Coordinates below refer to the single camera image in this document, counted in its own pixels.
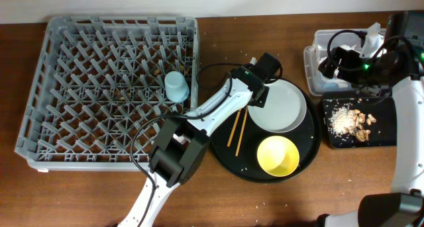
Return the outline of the grey round plate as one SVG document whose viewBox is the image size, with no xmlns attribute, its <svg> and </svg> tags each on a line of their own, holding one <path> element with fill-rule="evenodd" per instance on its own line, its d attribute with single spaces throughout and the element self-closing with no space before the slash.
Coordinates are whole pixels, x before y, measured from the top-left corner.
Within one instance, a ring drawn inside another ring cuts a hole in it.
<svg viewBox="0 0 424 227">
<path fill-rule="evenodd" d="M 273 132 L 289 132 L 297 128 L 306 116 L 307 103 L 302 91 L 289 81 L 279 79 L 268 84 L 265 105 L 248 106 L 248 114 L 261 129 Z"/>
</svg>

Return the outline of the wooden chopstick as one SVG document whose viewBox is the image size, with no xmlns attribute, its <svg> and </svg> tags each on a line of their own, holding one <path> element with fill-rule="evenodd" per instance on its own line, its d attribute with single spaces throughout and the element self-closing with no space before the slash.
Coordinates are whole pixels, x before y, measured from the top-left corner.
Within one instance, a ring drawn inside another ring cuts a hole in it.
<svg viewBox="0 0 424 227">
<path fill-rule="evenodd" d="M 244 116 L 243 116 L 242 126 L 241 126 L 240 135 L 239 135 L 237 148 L 236 148 L 236 152 L 235 152 L 236 157 L 239 156 L 240 146 L 241 146 L 241 143 L 242 143 L 242 137 L 243 137 L 244 129 L 245 129 L 245 126 L 246 126 L 247 116 L 248 116 L 248 107 L 245 108 L 245 112 L 244 112 Z"/>
<path fill-rule="evenodd" d="M 238 124 L 238 121 L 239 121 L 240 114 L 241 114 L 241 109 L 239 109 L 237 111 L 237 114 L 236 114 L 236 117 L 235 117 L 235 121 L 233 123 L 233 127 L 231 129 L 231 133 L 230 133 L 230 136 L 229 136 L 229 139 L 228 139 L 228 142 L 227 142 L 227 147 L 230 147 L 231 146 L 231 142 L 233 141 L 233 136 L 234 136 L 235 130 L 237 128 L 237 124 Z"/>
</svg>

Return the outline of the yellow plastic bowl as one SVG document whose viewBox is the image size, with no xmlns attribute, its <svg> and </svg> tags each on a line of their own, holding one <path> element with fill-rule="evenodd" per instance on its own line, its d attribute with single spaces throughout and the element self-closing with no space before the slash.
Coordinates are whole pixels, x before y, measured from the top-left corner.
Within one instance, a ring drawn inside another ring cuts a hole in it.
<svg viewBox="0 0 424 227">
<path fill-rule="evenodd" d="M 283 136 L 270 136 L 261 141 L 256 158 L 261 169 L 274 177 L 291 175 L 300 162 L 298 148 Z"/>
</svg>

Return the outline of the light blue plastic cup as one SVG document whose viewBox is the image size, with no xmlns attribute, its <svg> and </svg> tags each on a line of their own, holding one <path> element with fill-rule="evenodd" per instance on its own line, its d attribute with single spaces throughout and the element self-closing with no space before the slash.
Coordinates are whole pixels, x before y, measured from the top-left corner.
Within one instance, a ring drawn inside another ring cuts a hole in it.
<svg viewBox="0 0 424 227">
<path fill-rule="evenodd" d="M 165 76 L 166 97 L 174 103 L 184 102 L 189 95 L 189 87 L 182 73 L 171 71 Z"/>
</svg>

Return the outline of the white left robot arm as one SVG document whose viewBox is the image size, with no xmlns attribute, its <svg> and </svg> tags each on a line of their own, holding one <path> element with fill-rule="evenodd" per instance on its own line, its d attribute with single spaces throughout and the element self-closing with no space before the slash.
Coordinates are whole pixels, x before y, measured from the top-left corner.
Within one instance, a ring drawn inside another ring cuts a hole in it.
<svg viewBox="0 0 424 227">
<path fill-rule="evenodd" d="M 255 64 L 235 64 L 222 88 L 201 106 L 160 116 L 164 123 L 148 153 L 148 166 L 131 158 L 146 182 L 120 226 L 152 226 L 171 193 L 198 170 L 214 131 L 247 105 L 262 108 L 268 84 L 281 76 L 279 60 L 265 53 Z"/>
</svg>

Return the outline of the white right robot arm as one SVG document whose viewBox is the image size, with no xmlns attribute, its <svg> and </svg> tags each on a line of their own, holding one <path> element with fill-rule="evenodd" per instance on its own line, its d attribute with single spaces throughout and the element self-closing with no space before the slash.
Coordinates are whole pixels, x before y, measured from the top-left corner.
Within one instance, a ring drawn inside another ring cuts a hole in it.
<svg viewBox="0 0 424 227">
<path fill-rule="evenodd" d="M 423 13 L 390 15 L 379 32 L 354 30 L 360 52 L 327 46 L 319 71 L 359 90 L 380 88 L 392 94 L 396 108 L 396 167 L 390 193 L 367 195 L 358 210 L 322 214 L 316 226 L 423 225 Z"/>
</svg>

